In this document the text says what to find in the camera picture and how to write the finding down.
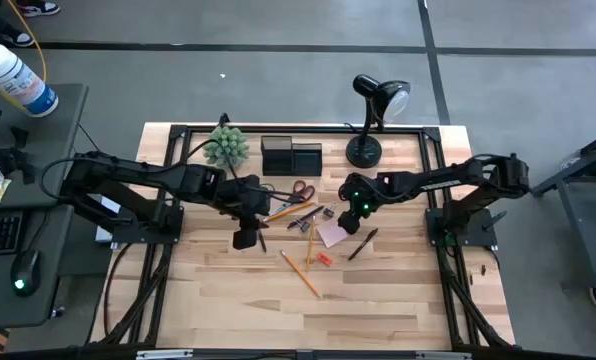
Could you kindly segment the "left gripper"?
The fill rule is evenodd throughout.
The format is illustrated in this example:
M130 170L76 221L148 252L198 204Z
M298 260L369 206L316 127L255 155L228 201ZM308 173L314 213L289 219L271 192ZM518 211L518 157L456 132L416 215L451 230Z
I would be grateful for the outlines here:
M269 189L260 183L257 175L248 175L221 183L221 212L237 218L268 215ZM239 230L233 233L232 246L236 250L251 248L257 243L257 222L241 220Z

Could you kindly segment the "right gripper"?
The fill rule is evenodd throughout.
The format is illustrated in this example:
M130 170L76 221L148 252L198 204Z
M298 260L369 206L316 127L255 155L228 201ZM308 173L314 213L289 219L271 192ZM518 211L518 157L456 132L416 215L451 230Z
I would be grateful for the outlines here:
M359 215L370 215L380 206L393 204L396 197L387 195L377 179L371 179L357 172L350 173L340 185L338 196L349 202L350 212L342 212L337 224L347 234L354 235L360 227Z

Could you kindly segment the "yellow pencil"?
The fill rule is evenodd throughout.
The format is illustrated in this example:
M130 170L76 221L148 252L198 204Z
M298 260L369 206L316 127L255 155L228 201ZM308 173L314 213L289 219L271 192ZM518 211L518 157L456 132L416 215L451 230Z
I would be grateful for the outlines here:
M305 264L306 272L308 272L310 270L310 267L312 264L312 253L313 253L315 232L316 232L316 216L312 215L311 223L310 223L310 234L309 234L309 240L308 240L306 264Z
M286 209L284 209L284 210L282 210L282 211L280 211L280 212L278 212L278 213L276 213L274 215L271 215L271 216L263 219L262 221L264 223L267 223L267 222L270 222L270 221L274 221L274 220L276 220L278 218L284 217L286 215L289 215L289 214L294 213L296 211L299 211L299 210L302 210L304 208L310 207L312 205L314 205L313 202L304 202L304 203L300 203L300 204L295 204L295 205L290 206L290 207L288 207L288 208L286 208Z
M302 279L302 281L307 285L307 287L311 290L311 292L318 298L322 298L322 294L317 290L315 285L309 279L305 272L303 272L297 264L292 260L292 258L284 251L279 251L285 261L289 264L289 266L294 270L294 272Z

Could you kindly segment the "pink sticky note pad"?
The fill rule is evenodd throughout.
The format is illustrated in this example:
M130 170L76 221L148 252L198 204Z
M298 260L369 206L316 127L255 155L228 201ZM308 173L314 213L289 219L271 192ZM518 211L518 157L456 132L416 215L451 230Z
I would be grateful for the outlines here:
M331 248L349 236L349 234L338 225L336 219L323 222L316 227L316 230L326 248Z

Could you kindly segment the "red-handled scissors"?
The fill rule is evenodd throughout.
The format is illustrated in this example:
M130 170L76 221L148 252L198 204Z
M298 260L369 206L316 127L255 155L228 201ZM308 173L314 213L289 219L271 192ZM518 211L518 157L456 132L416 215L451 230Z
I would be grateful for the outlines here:
M280 192L273 190L272 194L280 195L281 205L271 212L271 215L276 215L294 205L310 200L315 194L315 187L313 185L308 185L304 180L296 180L293 184L291 193L281 194Z

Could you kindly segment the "black mesh desk organizer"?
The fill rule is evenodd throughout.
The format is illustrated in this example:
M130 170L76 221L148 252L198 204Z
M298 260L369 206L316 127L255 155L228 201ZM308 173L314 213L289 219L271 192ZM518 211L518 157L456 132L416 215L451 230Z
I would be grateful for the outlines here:
M262 171L265 176L322 175L322 144L294 143L291 136L261 137Z

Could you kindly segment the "black desk lamp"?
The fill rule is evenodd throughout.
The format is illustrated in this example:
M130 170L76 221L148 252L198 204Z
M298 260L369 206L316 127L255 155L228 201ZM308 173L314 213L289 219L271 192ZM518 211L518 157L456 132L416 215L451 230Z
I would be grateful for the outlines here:
M376 166L382 156L380 142L369 135L372 126L382 132L385 123L390 123L406 109L411 93L411 84L403 80L380 82L375 78L357 75L352 87L365 100L365 122L359 135L347 144L347 160L357 168Z

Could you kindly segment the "green succulent in patterned pot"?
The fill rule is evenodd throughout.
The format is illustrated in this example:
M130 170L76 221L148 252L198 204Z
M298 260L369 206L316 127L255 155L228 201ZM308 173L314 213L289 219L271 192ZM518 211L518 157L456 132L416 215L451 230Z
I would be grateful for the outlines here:
M204 147L204 157L208 164L220 168L236 168L248 159L249 145L240 129L219 126L210 133L209 139Z

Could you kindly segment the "white box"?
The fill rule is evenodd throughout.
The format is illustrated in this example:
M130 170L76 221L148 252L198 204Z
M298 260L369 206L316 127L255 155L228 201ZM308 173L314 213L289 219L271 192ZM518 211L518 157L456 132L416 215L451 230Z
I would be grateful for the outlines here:
M121 206L106 197L102 197L100 203L115 214L120 212ZM95 241L97 243L111 243L112 239L113 235L110 232L100 226L97 227L95 235Z

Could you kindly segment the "grey metal table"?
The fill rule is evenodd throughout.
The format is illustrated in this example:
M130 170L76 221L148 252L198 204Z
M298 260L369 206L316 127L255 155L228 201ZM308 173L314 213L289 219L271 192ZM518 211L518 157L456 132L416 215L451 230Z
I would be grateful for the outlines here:
M596 286L596 139L571 154L561 169L531 189L535 197L555 190L582 247L585 270L572 282Z

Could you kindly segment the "black computer mouse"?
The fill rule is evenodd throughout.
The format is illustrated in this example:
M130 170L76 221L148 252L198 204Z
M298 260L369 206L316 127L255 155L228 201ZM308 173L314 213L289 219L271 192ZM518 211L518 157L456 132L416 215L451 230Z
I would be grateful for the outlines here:
M18 253L11 265L10 280L13 292L19 297L28 297L36 292L40 285L41 252L25 250Z

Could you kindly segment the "white wipes canister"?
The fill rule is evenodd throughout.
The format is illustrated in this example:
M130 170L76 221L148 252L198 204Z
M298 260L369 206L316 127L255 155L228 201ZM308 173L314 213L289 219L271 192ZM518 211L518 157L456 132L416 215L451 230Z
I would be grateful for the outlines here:
M52 113L59 97L16 54L0 44L0 94L30 117Z

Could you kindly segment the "black aluminium table frame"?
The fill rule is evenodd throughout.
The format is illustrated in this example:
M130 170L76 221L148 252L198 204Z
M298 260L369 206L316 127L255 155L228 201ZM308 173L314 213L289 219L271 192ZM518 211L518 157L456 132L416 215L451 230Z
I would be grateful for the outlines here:
M374 133L383 147L377 167L355 169L345 147L355 135L339 124L234 124L247 137L249 159L238 175L256 174L261 183L291 191L289 177L263 177L261 136L291 136L295 143L322 144L322 175L298 177L316 188L314 205L271 221L263 229L267 246L235 250L232 233L238 223L206 206L182 204L185 218L178 244L173 246L164 293L154 293L122 342L151 340L158 348L299 349L299 350L449 350L448 322L469 342L471 319L453 295L456 320L448 320L438 267L437 250L428 240L425 212L440 207L444 194L421 194L414 200L382 207L361 228L331 248L319 234L314 237L312 264L306 275L322 294L316 297L280 254L284 250L304 269L309 231L288 229L318 205L338 200L338 187L350 172L368 177L377 172L419 172L459 163L471 156L466 129L459 126L387 126ZM458 187L446 196L458 199L473 189ZM378 233L354 258L347 258L378 228ZM102 340L104 310L107 327L121 320L136 298L141 275L157 267L163 247L133 245L112 276L107 306L99 305L91 335ZM333 260L330 267L317 259L319 252ZM470 285L473 301L504 340L514 343L500 272L491 253L467 248L449 257L463 283Z

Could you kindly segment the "silver bracket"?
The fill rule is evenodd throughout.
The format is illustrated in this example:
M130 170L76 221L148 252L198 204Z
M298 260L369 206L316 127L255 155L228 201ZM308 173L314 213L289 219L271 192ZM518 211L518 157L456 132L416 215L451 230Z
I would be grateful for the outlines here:
M417 351L415 360L473 360L469 353L448 351Z
M194 355L193 349L153 349L138 351L136 360L181 360Z

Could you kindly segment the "black desk mount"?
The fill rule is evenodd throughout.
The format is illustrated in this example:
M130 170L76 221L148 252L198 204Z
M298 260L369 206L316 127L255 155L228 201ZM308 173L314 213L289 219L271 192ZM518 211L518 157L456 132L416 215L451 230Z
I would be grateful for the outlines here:
M14 145L0 148L0 171L9 175L21 171L23 183L33 184L36 180L34 167L28 162L28 155L23 149L26 147L29 132L16 126L10 126L9 131L14 138Z

